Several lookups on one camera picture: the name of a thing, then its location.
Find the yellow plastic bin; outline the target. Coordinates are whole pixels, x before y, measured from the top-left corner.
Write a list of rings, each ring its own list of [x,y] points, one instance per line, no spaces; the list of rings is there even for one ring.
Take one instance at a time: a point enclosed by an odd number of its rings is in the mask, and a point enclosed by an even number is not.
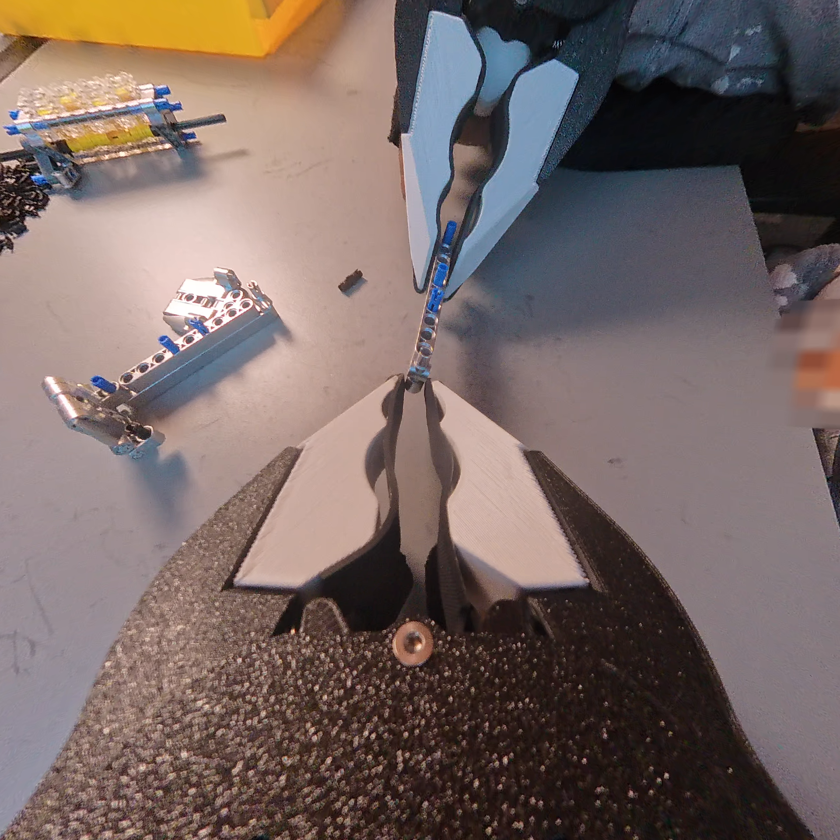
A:
[[[320,1],[2,1],[7,35],[262,57]]]

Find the pile of black toy pieces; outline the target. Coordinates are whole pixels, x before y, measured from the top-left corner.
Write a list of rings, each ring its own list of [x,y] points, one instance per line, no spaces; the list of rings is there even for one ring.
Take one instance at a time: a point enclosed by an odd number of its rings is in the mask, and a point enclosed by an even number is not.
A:
[[[28,230],[27,219],[46,209],[49,194],[32,180],[34,163],[1,164],[1,253],[14,250],[15,239]]]

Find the grey desk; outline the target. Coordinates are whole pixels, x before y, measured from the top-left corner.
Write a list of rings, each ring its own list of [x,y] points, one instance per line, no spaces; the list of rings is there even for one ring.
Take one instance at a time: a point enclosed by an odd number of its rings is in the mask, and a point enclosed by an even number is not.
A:
[[[406,363],[422,299],[386,140],[392,24],[389,2],[326,3],[266,59],[51,42],[3,82],[3,123],[20,88],[126,70],[227,124],[188,161],[90,169],[2,256],[2,827],[163,562]],[[43,377],[120,373],[215,266],[280,322],[154,405],[158,457],[65,428]],[[434,370],[646,552],[761,760],[837,838],[838,530],[773,325],[737,171],[560,172],[446,307]]]

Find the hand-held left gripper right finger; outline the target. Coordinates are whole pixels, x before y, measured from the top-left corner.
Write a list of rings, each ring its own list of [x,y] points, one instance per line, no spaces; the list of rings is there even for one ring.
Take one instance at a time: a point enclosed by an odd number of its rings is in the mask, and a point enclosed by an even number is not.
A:
[[[478,627],[498,601],[589,585],[515,437],[439,382],[427,427],[442,487],[427,595],[447,629]]]

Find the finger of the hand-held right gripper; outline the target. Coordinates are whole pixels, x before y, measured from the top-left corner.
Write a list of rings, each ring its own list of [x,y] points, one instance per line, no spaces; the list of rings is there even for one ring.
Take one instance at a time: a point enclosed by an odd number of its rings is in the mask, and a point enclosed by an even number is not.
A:
[[[401,133],[406,220],[415,288],[425,291],[439,237],[439,210],[454,178],[459,122],[475,105],[486,61],[461,16],[426,16],[407,128]]]
[[[578,79],[562,62],[547,60],[518,73],[497,106],[493,126],[500,147],[469,200],[449,272],[450,297],[539,190],[539,174]]]

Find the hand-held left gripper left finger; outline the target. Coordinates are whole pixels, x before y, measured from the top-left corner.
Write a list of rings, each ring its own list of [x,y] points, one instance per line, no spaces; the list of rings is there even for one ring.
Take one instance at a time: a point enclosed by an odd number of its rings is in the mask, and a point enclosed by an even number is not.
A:
[[[404,396],[404,379],[395,375],[300,445],[236,587],[408,597],[395,467]]]

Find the long grey beam panel assembly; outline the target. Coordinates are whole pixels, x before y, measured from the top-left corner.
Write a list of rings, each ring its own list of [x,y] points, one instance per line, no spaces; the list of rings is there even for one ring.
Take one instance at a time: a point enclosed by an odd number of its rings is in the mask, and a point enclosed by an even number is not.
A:
[[[115,380],[94,376],[86,385],[47,376],[43,389],[69,428],[97,439],[115,455],[140,459],[165,440],[141,418],[141,407],[276,316],[272,304],[270,310],[246,311],[219,325],[193,321],[194,329],[185,335],[160,336],[148,358]]]

